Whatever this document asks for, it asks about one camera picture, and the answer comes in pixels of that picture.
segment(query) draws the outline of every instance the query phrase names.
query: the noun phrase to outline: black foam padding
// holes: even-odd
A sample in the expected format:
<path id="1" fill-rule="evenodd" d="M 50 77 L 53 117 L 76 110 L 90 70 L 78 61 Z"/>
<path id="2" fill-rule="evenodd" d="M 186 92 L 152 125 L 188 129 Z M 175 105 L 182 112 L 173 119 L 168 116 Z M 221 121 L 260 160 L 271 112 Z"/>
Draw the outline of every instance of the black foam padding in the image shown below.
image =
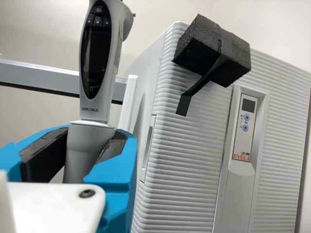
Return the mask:
<path id="1" fill-rule="evenodd" d="M 235 80 L 251 70 L 249 44 L 233 33 L 229 35 L 230 51 L 224 51 L 222 28 L 198 15 L 185 33 L 179 38 L 173 62 L 200 75 L 205 75 L 220 55 L 227 57 L 219 68 L 214 70 L 211 80 L 228 87 Z"/>
<path id="2" fill-rule="evenodd" d="M 23 182 L 47 183 L 64 166 L 68 127 L 47 133 L 20 151 Z"/>
<path id="3" fill-rule="evenodd" d="M 115 135 L 109 140 L 109 142 L 101 152 L 100 156 L 96 161 L 96 164 L 99 164 L 117 155 L 120 155 L 123 151 L 126 140 L 127 137 L 124 134 L 116 132 Z"/>

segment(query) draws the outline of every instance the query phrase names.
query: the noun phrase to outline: metal bar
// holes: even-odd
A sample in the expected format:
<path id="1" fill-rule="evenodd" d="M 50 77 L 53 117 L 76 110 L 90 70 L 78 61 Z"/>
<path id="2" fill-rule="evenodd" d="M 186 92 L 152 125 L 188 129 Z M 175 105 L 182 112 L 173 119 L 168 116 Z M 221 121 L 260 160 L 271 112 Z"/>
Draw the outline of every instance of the metal bar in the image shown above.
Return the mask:
<path id="1" fill-rule="evenodd" d="M 112 103 L 122 104 L 126 79 L 116 78 Z M 0 58 L 0 85 L 79 97 L 79 72 Z"/>

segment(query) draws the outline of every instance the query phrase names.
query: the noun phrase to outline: ribbed white panel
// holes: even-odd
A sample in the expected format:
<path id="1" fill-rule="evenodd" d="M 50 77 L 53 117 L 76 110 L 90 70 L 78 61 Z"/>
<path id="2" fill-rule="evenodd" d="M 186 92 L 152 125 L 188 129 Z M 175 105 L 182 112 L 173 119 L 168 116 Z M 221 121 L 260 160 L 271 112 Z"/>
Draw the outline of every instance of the ribbed white panel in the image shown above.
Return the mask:
<path id="1" fill-rule="evenodd" d="M 252 71 L 236 83 L 270 94 L 263 156 L 249 232 L 294 232 L 311 76 L 252 50 Z"/>
<path id="2" fill-rule="evenodd" d="M 171 62 L 186 28 L 175 23 L 165 35 L 133 233 L 212 231 L 232 87 L 210 82 L 192 98 L 187 117 L 175 114 L 181 93 L 200 78 Z M 252 50 L 252 71 L 236 83 L 270 94 L 249 232 L 294 232 L 311 76 Z"/>
<path id="3" fill-rule="evenodd" d="M 187 28 L 176 23 L 165 38 L 153 106 L 155 130 L 145 184 L 140 183 L 133 232 L 211 232 L 232 88 L 209 83 L 175 114 L 181 93 L 199 78 L 172 62 Z"/>

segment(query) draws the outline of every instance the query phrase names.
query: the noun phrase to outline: white wall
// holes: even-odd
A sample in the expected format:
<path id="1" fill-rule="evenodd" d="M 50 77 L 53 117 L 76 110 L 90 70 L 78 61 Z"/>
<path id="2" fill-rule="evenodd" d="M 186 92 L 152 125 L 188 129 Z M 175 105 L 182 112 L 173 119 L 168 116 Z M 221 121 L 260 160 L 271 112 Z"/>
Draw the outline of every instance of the white wall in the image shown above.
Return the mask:
<path id="1" fill-rule="evenodd" d="M 190 23 L 197 13 L 245 39 L 252 48 L 311 72 L 310 0 L 124 2 L 137 17 L 123 44 L 120 77 L 131 61 L 170 24 L 177 20 Z M 78 43 L 87 4 L 87 0 L 1 1 L 0 53 L 7 59 L 77 70 Z M 0 108 L 6 109 L 0 115 L 0 146 L 78 117 L 76 99 L 8 87 L 0 87 Z M 114 124 L 118 112 L 120 107 L 114 106 L 111 112 Z M 311 183 L 310 173 L 306 183 Z M 311 197 L 311 185 L 306 185 L 304 192 L 305 197 Z M 309 207 L 311 203 L 303 209 L 308 215 Z M 311 229 L 311 221 L 310 225 L 308 221 L 301 224 L 301 232 L 307 229 Z"/>

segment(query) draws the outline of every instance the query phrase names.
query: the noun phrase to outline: white plastic rod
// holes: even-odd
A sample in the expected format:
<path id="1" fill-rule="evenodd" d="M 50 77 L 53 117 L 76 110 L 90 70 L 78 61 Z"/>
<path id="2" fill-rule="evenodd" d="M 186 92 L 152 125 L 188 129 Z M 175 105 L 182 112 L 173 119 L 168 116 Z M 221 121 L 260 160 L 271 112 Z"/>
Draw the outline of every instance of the white plastic rod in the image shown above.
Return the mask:
<path id="1" fill-rule="evenodd" d="M 121 109 L 121 115 L 119 119 L 118 128 L 123 129 L 128 132 L 130 130 L 130 125 L 131 125 L 131 119 L 132 119 L 131 116 L 132 116 L 132 110 L 133 110 L 133 104 L 134 104 L 134 95 L 135 95 L 137 79 L 138 79 L 137 75 L 130 74 L 128 76 L 124 99 L 123 99 L 123 105 Z"/>

